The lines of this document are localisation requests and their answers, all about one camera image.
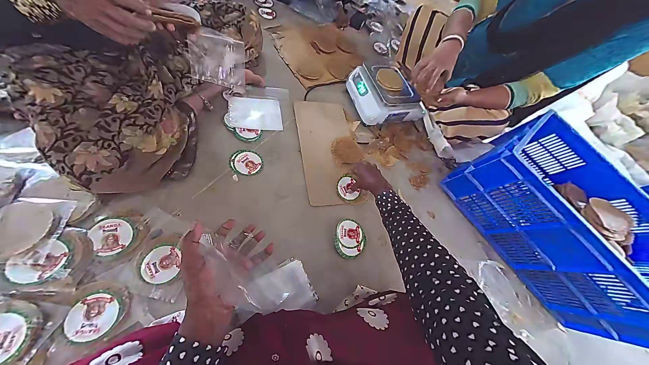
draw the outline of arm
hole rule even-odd
[[[356,188],[376,196],[415,319],[439,364],[544,362],[506,327],[476,281],[392,191],[376,166],[356,164]]]
[[[455,9],[448,18],[440,39],[460,36],[466,40],[473,26],[474,13],[468,7]],[[422,94],[439,94],[455,68],[463,42],[451,38],[441,42],[429,55],[424,56],[413,68],[411,81]]]
[[[502,110],[534,105],[561,91],[543,72],[516,82],[468,91],[451,88],[429,103],[435,107],[463,105],[467,107]]]

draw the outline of polka dot sleeve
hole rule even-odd
[[[487,296],[393,191],[376,197],[415,320],[439,364],[545,364],[506,327]]]
[[[176,334],[160,365],[223,365],[225,347],[214,347]]]

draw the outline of bangle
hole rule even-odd
[[[448,35],[448,36],[442,38],[440,44],[441,44],[441,43],[444,43],[444,42],[447,41],[447,40],[452,40],[452,39],[459,40],[459,42],[460,42],[460,44],[461,44],[461,47],[460,47],[460,49],[459,49],[460,51],[461,51],[462,49],[464,49],[464,38],[462,38],[461,36],[458,36],[457,34],[450,34],[450,35]]]

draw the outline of cardboard sheet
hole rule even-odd
[[[266,30],[271,33],[271,38],[275,41],[275,48],[280,57],[282,57],[282,60],[284,60],[289,69],[291,69],[291,72],[293,72],[295,77],[307,89],[345,80],[339,79],[327,71],[326,65],[328,63],[349,65],[349,71],[363,63],[363,58],[357,53],[345,53],[340,49],[336,49],[333,53],[318,53],[310,44],[313,34],[318,31],[324,31],[318,30],[317,27],[297,29],[285,25],[278,25],[267,28]],[[327,31],[336,32],[336,34],[340,33],[335,27]],[[303,62],[317,65],[322,71],[320,78],[310,80],[300,76],[297,73],[297,68]]]
[[[350,135],[343,108],[309,101],[297,101],[294,107],[309,203],[314,207],[345,204],[336,193],[336,183],[349,167],[338,166],[331,154],[334,140]]]

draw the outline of green border sticker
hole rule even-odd
[[[349,199],[345,199],[345,198],[340,194],[340,190],[338,190],[338,183],[340,183],[340,180],[342,180],[344,177],[348,177],[348,178],[350,178],[350,179],[352,179],[352,180],[355,180],[354,177],[353,177],[352,175],[348,174],[348,173],[346,173],[346,174],[344,174],[343,176],[341,176],[341,177],[338,179],[338,181],[336,181],[336,193],[338,194],[338,197],[339,197],[340,199],[342,199],[344,202],[346,202],[346,203],[353,203],[353,202],[355,202],[355,201],[357,201],[357,200],[359,200],[359,199],[361,198],[361,196],[363,195],[363,192],[362,192],[362,191],[359,192],[359,193],[358,193],[358,196],[355,197],[354,199],[351,199],[351,200],[349,200]]]
[[[366,240],[366,237],[365,237],[365,230],[363,229],[363,227],[361,226],[361,224],[358,223],[357,221],[353,220],[353,219],[350,219],[350,218],[344,218],[344,219],[340,220],[340,221],[338,222],[338,224],[336,224],[336,240],[337,240],[338,242],[340,242],[340,239],[338,238],[338,227],[340,227],[340,224],[343,223],[344,221],[352,221],[352,222],[356,223],[356,224],[358,225],[358,228],[361,230],[362,235],[363,235],[362,238],[361,238],[361,243],[364,242],[364,241]],[[345,246],[345,247],[347,247],[347,248],[355,248],[355,247],[358,247],[358,245],[355,245],[354,247],[349,247],[349,246],[347,246],[347,245],[343,245],[343,246]]]
[[[254,153],[255,155],[259,156],[259,160],[262,162],[262,166],[261,166],[261,168],[259,168],[259,170],[257,170],[254,173],[250,173],[250,174],[242,173],[242,172],[237,171],[237,169],[234,167],[234,157],[236,157],[238,154],[244,153],[244,152]],[[263,170],[263,157],[259,153],[255,152],[255,151],[250,151],[249,149],[240,149],[239,151],[236,151],[235,153],[233,153],[230,156],[229,162],[230,162],[230,169],[232,169],[232,171],[234,171],[234,173],[237,174],[237,175],[253,176],[253,175],[257,175],[259,172],[261,172]]]
[[[146,253],[145,255],[141,255],[141,257],[138,259],[137,266],[135,267],[136,271],[138,272],[138,277],[139,277],[140,280],[142,280],[145,284],[153,285],[153,286],[158,286],[158,285],[167,285],[167,284],[171,284],[171,283],[173,283],[174,281],[176,281],[176,280],[178,280],[178,279],[180,278],[180,271],[179,271],[179,272],[176,274],[176,276],[172,277],[172,278],[169,279],[168,281],[166,281],[166,282],[164,282],[164,283],[161,283],[161,284],[154,284],[154,283],[150,283],[149,281],[147,281],[146,279],[144,279],[144,277],[142,276],[142,264],[144,263],[144,259],[147,258],[147,256],[149,256],[149,254],[152,253],[153,250],[155,250],[156,248],[159,248],[159,247],[165,247],[165,246],[167,246],[167,247],[175,247],[175,248],[178,250],[178,252],[180,252],[180,256],[181,256],[181,258],[182,258],[182,251],[180,250],[180,243],[173,244],[173,245],[171,245],[171,244],[166,244],[166,243],[162,243],[162,244],[159,244],[159,245],[155,245],[155,247],[152,247],[150,250],[147,250],[147,253]]]
[[[98,257],[100,260],[110,260],[110,259],[112,259],[112,258],[120,257],[121,254],[122,254],[124,251],[126,251],[126,250],[128,250],[128,249],[131,248],[131,245],[133,244],[133,242],[135,242],[135,241],[137,240],[137,238],[138,238],[138,233],[139,233],[139,231],[140,231],[140,230],[138,229],[138,226],[136,226],[136,225],[133,223],[133,221],[131,221],[131,220],[128,219],[127,217],[105,217],[105,218],[102,218],[101,220],[99,220],[97,223],[95,223],[95,224],[92,226],[92,228],[88,229],[88,232],[90,232],[90,231],[91,231],[92,229],[94,229],[98,224],[100,224],[101,222],[103,222],[103,221],[105,221],[105,220],[123,220],[123,221],[125,221],[126,223],[128,223],[128,224],[130,225],[130,228],[133,230],[133,237],[131,237],[129,244],[126,245],[126,247],[124,247],[124,249],[122,249],[120,252],[113,253],[113,254],[111,254],[111,255],[105,255],[105,256],[99,256],[99,255],[97,254],[97,252],[95,251],[95,242],[92,240],[92,238],[88,237],[88,238],[90,239],[90,243],[92,244],[92,254],[93,254],[93,256],[94,256],[94,257]]]
[[[83,299],[86,299],[87,297],[90,297],[90,296],[94,296],[95,294],[108,294],[108,295],[114,297],[114,298],[117,300],[117,305],[119,305],[119,311],[117,312],[117,318],[115,319],[115,323],[113,323],[113,324],[112,324],[112,325],[111,325],[111,326],[106,330],[106,332],[104,332],[104,334],[102,334],[101,336],[95,338],[94,340],[91,340],[91,341],[85,341],[85,342],[72,341],[72,340],[70,339],[70,337],[67,336],[67,334],[66,334],[66,327],[65,327],[65,322],[66,322],[67,316],[70,315],[70,312],[68,311],[68,312],[67,312],[67,316],[63,319],[63,322],[61,323],[61,331],[63,331],[63,336],[66,338],[67,342],[69,342],[70,344],[73,344],[73,345],[75,345],[75,346],[76,346],[76,345],[84,346],[84,345],[87,345],[87,344],[92,344],[92,343],[94,343],[94,342],[96,342],[96,341],[100,341],[100,340],[102,340],[103,338],[106,338],[106,337],[108,336],[108,334],[110,334],[110,331],[112,331],[112,330],[115,328],[115,326],[116,326],[119,322],[121,322],[121,320],[123,319],[123,317],[124,317],[124,299],[123,299],[122,297],[118,296],[117,294],[115,294],[115,293],[109,291],[109,290],[103,290],[103,289],[101,289],[101,290],[96,290],[96,291],[94,291],[94,292],[91,292],[91,293],[86,294],[83,298],[81,298],[81,299],[79,299],[78,301],[76,301],[76,302],[72,305],[72,307],[70,307],[70,310],[72,310],[72,308],[74,308],[77,304],[79,304]]]
[[[60,268],[58,268],[56,271],[52,271],[47,278],[45,278],[43,280],[35,281],[33,283],[27,283],[27,284],[17,283],[15,281],[9,279],[8,276],[6,276],[6,264],[5,264],[5,268],[2,270],[3,277],[8,282],[10,282],[12,285],[22,286],[22,287],[41,285],[41,284],[47,283],[48,281],[54,281],[54,280],[61,279],[61,278],[54,278],[53,276],[55,276],[55,273],[57,273],[57,272],[59,272],[61,270],[67,270],[70,267],[71,262],[74,261],[75,253],[74,253],[74,248],[71,246],[71,244],[67,240],[61,238],[61,236],[59,236],[56,239],[56,241],[61,242],[67,248],[67,252],[69,253],[69,255],[67,256],[66,263],[63,266],[61,266]]]
[[[227,112],[227,113],[225,113],[225,115],[223,116],[223,125],[225,125],[225,128],[226,128],[228,131],[230,131],[230,132],[234,132],[234,127],[231,127],[231,126],[230,126],[230,125],[225,121],[225,118],[227,118],[229,114],[230,114],[230,112]]]
[[[350,256],[350,255],[348,255],[348,254],[346,254],[346,253],[343,252],[343,245],[340,243],[340,241],[339,241],[337,238],[334,240],[334,246],[336,247],[336,252],[338,252],[338,255],[340,255],[342,258],[345,258],[345,259],[352,259],[352,258],[359,257],[360,254],[363,253],[363,250],[365,249],[365,244],[366,244],[366,243],[367,243],[366,240],[363,239],[363,240],[361,241],[361,244],[360,244],[360,246],[361,246],[361,251],[360,251],[357,255]],[[346,249],[355,249],[355,247],[351,247],[351,248],[349,248],[349,247],[345,247],[345,248],[346,248]]]
[[[258,140],[262,137],[262,134],[263,134],[263,131],[259,131],[259,135],[258,135],[257,137],[254,137],[254,138],[246,138],[246,137],[240,135],[239,131],[237,131],[236,128],[231,129],[230,132],[232,132],[232,134],[234,134],[234,136],[235,136],[238,140],[243,141],[243,142],[248,142],[248,143],[252,143],[252,142],[258,141]]]
[[[12,362],[24,349],[27,344],[31,343],[34,337],[33,333],[33,327],[34,327],[34,320],[30,320],[29,317],[21,312],[20,310],[15,310],[15,309],[9,309],[6,312],[2,313],[13,313],[17,314],[18,316],[21,316],[25,320],[25,339],[23,340],[23,343],[20,344],[16,350],[14,351],[13,355],[9,356],[8,358],[5,359],[5,361],[0,362],[0,364],[8,364],[9,362]]]

